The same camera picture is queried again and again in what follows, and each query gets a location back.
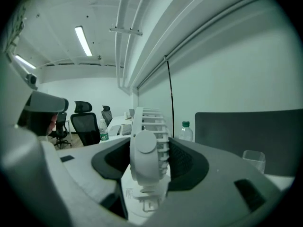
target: ceiling fixture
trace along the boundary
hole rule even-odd
[[[21,62],[23,62],[24,64],[26,64],[27,66],[36,69],[36,66],[33,66],[31,63],[27,62],[26,60],[24,60],[21,56],[16,55],[15,58]]]
[[[83,50],[86,53],[86,55],[87,56],[92,56],[93,54],[91,53],[90,48],[89,48],[89,44],[87,43],[87,40],[85,38],[83,27],[82,26],[75,27],[75,31],[76,31],[78,39],[80,40],[80,43],[81,43],[81,45],[83,47]]]

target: gray partition panel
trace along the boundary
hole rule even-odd
[[[262,151],[265,174],[293,176],[303,153],[303,109],[252,113],[196,113],[196,143],[242,157]]]

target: office chair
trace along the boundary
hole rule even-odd
[[[59,113],[56,121],[56,132],[53,135],[57,138],[57,142],[55,143],[55,146],[58,146],[59,149],[62,149],[62,144],[71,145],[71,143],[68,142],[68,140],[63,140],[67,136],[65,121],[66,121],[66,113]]]
[[[103,106],[102,117],[105,119],[105,123],[109,126],[110,122],[113,119],[112,112],[110,111],[110,107]]]
[[[75,101],[75,114],[71,116],[71,123],[79,135],[84,146],[100,143],[100,134],[97,118],[94,113],[90,113],[93,107],[88,102]]]

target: ceiling pipe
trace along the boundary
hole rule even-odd
[[[81,62],[79,64],[74,64],[74,63],[59,63],[57,65],[47,64],[46,67],[49,67],[49,66],[67,66],[67,65],[90,65],[90,66],[102,66],[102,67],[106,67],[106,66],[116,67],[115,65],[111,65],[111,64],[101,65],[101,64],[98,64],[98,63],[89,63],[89,62]]]
[[[75,59],[76,58],[87,58],[87,56],[76,56],[76,57],[74,57]],[[50,62],[48,62],[48,63],[45,63],[45,64],[43,64],[43,65],[40,65],[40,66],[37,66],[37,68],[40,68],[40,67],[44,67],[44,66],[47,66],[47,65],[51,65],[51,64],[59,64],[61,61],[68,61],[68,60],[70,60],[70,58],[65,58],[65,59],[60,59],[60,60],[56,60],[56,61],[50,61]]]
[[[124,20],[126,16],[128,3],[129,0],[120,0],[116,28],[124,28]],[[115,55],[116,55],[116,73],[117,73],[118,88],[121,88],[120,86],[121,41],[122,41],[122,34],[116,33]]]
[[[137,9],[136,14],[134,16],[134,20],[133,20],[131,30],[139,31],[139,26],[141,24],[142,18],[145,14],[145,11],[146,11],[150,1],[151,0],[140,0],[140,3],[138,5],[138,9]],[[130,57],[130,54],[131,54],[131,50],[133,48],[133,44],[134,44],[134,35],[130,34],[129,37],[128,37],[127,48],[126,48],[126,53],[125,53],[122,87],[125,87],[125,79],[126,79],[126,74],[128,72],[128,61],[129,61],[129,57]]]

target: plastic bottle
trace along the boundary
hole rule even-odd
[[[180,140],[187,140],[187,141],[193,141],[194,134],[193,131],[189,127],[189,121],[183,121],[182,122],[182,129],[179,134]]]
[[[108,140],[108,130],[105,119],[100,119],[99,133],[102,141]]]

